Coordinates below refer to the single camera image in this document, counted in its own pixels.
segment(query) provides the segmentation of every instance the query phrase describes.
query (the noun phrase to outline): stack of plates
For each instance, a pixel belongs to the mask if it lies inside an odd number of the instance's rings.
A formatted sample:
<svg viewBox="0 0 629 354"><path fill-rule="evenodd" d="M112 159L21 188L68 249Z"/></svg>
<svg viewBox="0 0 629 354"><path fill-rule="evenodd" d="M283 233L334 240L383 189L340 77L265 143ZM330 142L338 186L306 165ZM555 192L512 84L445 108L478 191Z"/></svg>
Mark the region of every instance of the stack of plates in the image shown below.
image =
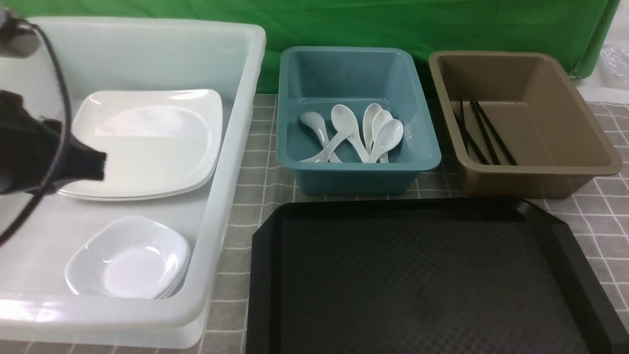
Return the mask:
<svg viewBox="0 0 629 354"><path fill-rule="evenodd" d="M221 97L210 89L94 93L72 132L107 153L105 180L70 183L59 193L123 201L195 190L212 177L222 131Z"/></svg>
<svg viewBox="0 0 629 354"><path fill-rule="evenodd" d="M118 219L70 259L65 281L77 295L164 299L183 280L190 247L176 231L140 216Z"/></svg>

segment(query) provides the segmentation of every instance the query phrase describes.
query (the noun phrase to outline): black plastic tray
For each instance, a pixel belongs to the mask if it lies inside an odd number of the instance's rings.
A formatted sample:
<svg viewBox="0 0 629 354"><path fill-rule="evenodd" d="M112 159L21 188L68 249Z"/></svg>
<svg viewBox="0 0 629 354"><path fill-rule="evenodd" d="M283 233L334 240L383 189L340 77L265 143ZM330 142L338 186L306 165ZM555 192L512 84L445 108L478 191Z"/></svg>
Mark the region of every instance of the black plastic tray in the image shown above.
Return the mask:
<svg viewBox="0 0 629 354"><path fill-rule="evenodd" d="M523 200L287 204L251 269L247 354L629 353L569 227Z"/></svg>

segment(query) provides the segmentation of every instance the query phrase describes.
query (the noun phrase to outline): white ceramic spoon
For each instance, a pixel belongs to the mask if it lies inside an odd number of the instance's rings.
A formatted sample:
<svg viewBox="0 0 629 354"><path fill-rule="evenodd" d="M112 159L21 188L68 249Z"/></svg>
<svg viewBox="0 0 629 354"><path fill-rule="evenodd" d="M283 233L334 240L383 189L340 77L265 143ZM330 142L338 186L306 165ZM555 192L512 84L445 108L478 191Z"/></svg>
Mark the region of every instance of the white ceramic spoon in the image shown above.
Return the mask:
<svg viewBox="0 0 629 354"><path fill-rule="evenodd" d="M371 131L371 127L374 123L376 114L382 110L382 106L377 103L372 103L367 106L365 114L362 116L362 136L365 140L365 148L367 153L371 154L371 146L374 144L374 135Z"/></svg>
<svg viewBox="0 0 629 354"><path fill-rule="evenodd" d="M332 107L332 125L337 132L349 131L352 133L352 136L347 140L350 142L356 153L362 162L367 162L369 158L369 154L365 147L362 145L362 141L360 139L360 131L358 128L358 120L356 120L356 116L353 114L352 110L343 105L336 105Z"/></svg>
<svg viewBox="0 0 629 354"><path fill-rule="evenodd" d="M404 125L397 119L386 122L374 142L374 150L371 152L367 163L374 163L378 158L393 150L402 141Z"/></svg>
<svg viewBox="0 0 629 354"><path fill-rule="evenodd" d="M303 125L312 129L312 131L316 134L317 139L319 139L319 143L322 148L330 143L330 140L328 139L328 132L325 129L325 120L319 113L306 112L299 117L299 121L303 123ZM340 163L343 161L341 161L341 159L332 152L332 155L330 155L330 162Z"/></svg>
<svg viewBox="0 0 629 354"><path fill-rule="evenodd" d="M326 145L323 148L323 150L321 150L321 152L319 152L317 155L314 155L313 157L311 157L309 159L301 160L301 162L303 162L303 163L326 163L326 162L328 162L328 160L330 159L330 155L332 155L332 152L334 152L334 150L336 150L337 147L345 139L351 137L352 135L353 135L353 133L349 132L348 130L341 130L341 131L339 131L336 135L334 135L332 140L330 140L330 143L328 145Z"/></svg>
<svg viewBox="0 0 629 354"><path fill-rule="evenodd" d="M391 112L386 111L386 110L382 110L378 113L376 113L376 116L374 117L374 123L371 126L371 131L374 134L374 141L376 141L376 138L378 136L378 133L380 132L380 129L387 123L390 122L391 120L393 120L393 116L391 115ZM386 164L389 162L389 155L388 154L383 154L380 157L380 162L383 164Z"/></svg>

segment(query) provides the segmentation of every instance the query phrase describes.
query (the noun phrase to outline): green backdrop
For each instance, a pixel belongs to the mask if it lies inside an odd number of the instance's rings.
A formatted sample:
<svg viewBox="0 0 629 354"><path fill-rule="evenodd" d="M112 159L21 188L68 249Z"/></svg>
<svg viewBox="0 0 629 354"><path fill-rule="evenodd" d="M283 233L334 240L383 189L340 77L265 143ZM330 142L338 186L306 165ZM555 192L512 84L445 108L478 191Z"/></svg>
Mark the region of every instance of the green backdrop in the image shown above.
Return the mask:
<svg viewBox="0 0 629 354"><path fill-rule="evenodd" d="M134 16L255 23L266 30L259 92L277 92L295 45L544 52L569 72L594 69L620 0L5 0L23 16ZM420 73L425 67L419 65Z"/></svg>

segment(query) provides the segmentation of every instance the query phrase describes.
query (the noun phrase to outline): black chopsticks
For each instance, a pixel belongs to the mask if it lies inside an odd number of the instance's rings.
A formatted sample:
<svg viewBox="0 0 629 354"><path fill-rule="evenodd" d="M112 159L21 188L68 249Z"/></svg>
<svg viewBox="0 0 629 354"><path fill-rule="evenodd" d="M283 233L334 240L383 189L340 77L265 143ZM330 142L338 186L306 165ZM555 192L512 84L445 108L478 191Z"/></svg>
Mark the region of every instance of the black chopsticks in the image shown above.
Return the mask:
<svg viewBox="0 0 629 354"><path fill-rule="evenodd" d="M482 164L489 164L489 161L487 161L487 158L482 153L481 148L478 147L474 139L472 139L472 136L470 135L470 133L467 131L467 129L465 129L465 123L461 119L459 119L459 116L457 116L456 113L454 113L454 118L457 120L457 124L459 125L459 130L461 131L461 136L463 137L463 141L466 142L466 145L470 144L470 146L472 147L472 150L474 150L474 154L478 156L478 159L481 160Z"/></svg>
<svg viewBox="0 0 629 354"><path fill-rule="evenodd" d="M507 148L506 144L504 143L504 141L498 134L496 127L494 127L494 125L491 123L491 121L487 117L487 114L482 109L478 101L470 101L470 106L472 107L472 111L474 112L474 116L476 117L476 123L478 124L479 130L481 131L482 139L485 143L485 146L487 147L489 151L489 155L493 164L500 165L501 163L500 163L500 159L498 158L498 154L496 153L496 150L494 149L494 146L491 142L491 139L489 138L489 134L485 128L485 124L489 128L489 132L491 133L491 135L494 136L494 140L496 140L496 143L498 143L498 146L500 147L500 149L506 156L507 160L509 161L509 164L512 166L517 166L518 163L516 162L515 158L511 154L511 151L509 151L509 149ZM470 135L470 133L467 131L465 127L465 113L463 112L463 99L462 98L459 99L459 109L460 109L460 114L462 118L459 118L459 116L457 116L455 112L453 113L454 113L454 118L457 121L457 125L459 126L461 137L463 138L463 141L465 143L465 150L469 153L469 150L467 149L467 145L469 144L482 164L490 164L487 158L485 157L485 155L482 153L478 144L476 144L476 142L474 141L474 139L472 138L472 136Z"/></svg>
<svg viewBox="0 0 629 354"><path fill-rule="evenodd" d="M500 149L503 151L504 155L507 157L507 160L509 160L510 165L517 166L518 163L515 161L515 158L513 157L513 155L511 155L511 151L509 151L509 149L507 148L507 145L504 143L500 135L498 135L498 132L496 131L496 127L494 127L494 125L491 123L491 121L485 114L485 111L482 109L481 105L478 103L478 101L472 102L472 107L474 107L474 105L476 105L476 110L481 114L483 121L485 122L485 124L487 124L489 131L491 131L492 135L494 136L494 139L496 139L496 142L498 143L498 146L500 146Z"/></svg>

